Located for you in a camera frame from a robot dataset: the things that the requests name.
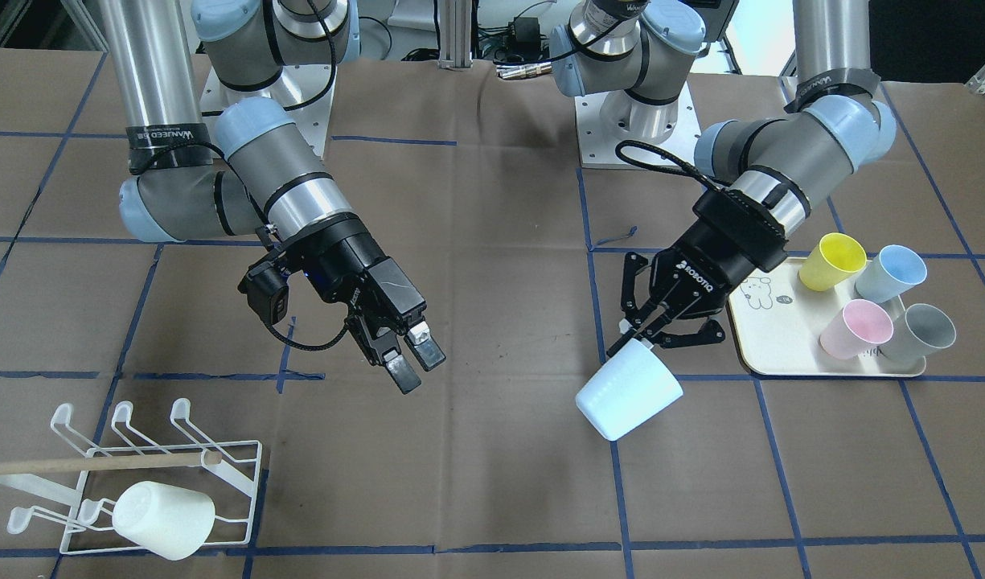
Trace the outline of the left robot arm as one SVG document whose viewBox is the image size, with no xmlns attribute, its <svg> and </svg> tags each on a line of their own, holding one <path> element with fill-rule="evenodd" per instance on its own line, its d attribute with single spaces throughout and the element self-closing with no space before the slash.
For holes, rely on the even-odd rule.
<svg viewBox="0 0 985 579">
<path fill-rule="evenodd" d="M 842 182 L 888 153 L 892 111 L 876 102 L 867 1 L 796 1 L 796 91 L 763 120 L 720 119 L 720 107 L 752 109 L 756 91 L 694 97 L 710 126 L 693 160 L 663 147 L 665 121 L 705 41 L 705 25 L 680 1 L 581 1 L 548 37 L 553 76 L 569 97 L 605 95 L 600 117 L 617 136 L 618 160 L 698 180 L 695 221 L 651 259 L 629 253 L 621 308 L 625 326 L 610 346 L 665 348 L 720 342 L 714 315 L 753 273 L 789 256 L 791 235 Z"/>
</svg>

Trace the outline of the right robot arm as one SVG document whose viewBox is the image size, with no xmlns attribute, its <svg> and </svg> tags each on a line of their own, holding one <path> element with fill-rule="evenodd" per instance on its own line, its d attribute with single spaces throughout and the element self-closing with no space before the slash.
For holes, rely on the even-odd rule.
<svg viewBox="0 0 985 579">
<path fill-rule="evenodd" d="M 195 95 L 176 1 L 102 1 L 104 35 L 127 117 L 129 172 L 118 210 L 151 243 L 256 234 L 265 255 L 238 285 L 279 340 L 289 278 L 304 273 L 324 302 L 347 306 L 343 332 L 401 392 L 444 363 L 425 300 L 342 194 L 293 111 L 298 65 L 337 67 L 357 30 L 351 1 L 195 1 L 191 18 L 228 105 L 207 125 Z"/>
</svg>

